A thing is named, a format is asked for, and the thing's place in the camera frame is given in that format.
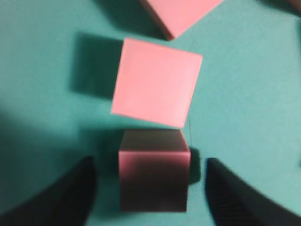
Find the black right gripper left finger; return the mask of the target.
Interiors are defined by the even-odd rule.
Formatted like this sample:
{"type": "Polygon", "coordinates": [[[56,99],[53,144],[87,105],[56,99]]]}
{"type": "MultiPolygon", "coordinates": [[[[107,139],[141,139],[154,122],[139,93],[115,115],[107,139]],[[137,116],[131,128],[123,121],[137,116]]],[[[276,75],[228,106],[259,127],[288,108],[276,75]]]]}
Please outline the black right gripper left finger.
{"type": "Polygon", "coordinates": [[[95,200],[93,157],[83,158],[50,187],[0,216],[2,226],[83,226],[95,200]]]}

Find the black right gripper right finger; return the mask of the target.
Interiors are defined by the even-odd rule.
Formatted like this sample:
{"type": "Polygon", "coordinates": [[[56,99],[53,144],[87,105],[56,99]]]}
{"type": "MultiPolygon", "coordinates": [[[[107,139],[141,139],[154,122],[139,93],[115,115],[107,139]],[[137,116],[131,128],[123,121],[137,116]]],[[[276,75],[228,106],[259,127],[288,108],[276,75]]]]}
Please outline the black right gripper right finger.
{"type": "Polygon", "coordinates": [[[206,161],[206,200],[217,226],[299,226],[301,217],[240,179],[216,158],[206,161]]]}

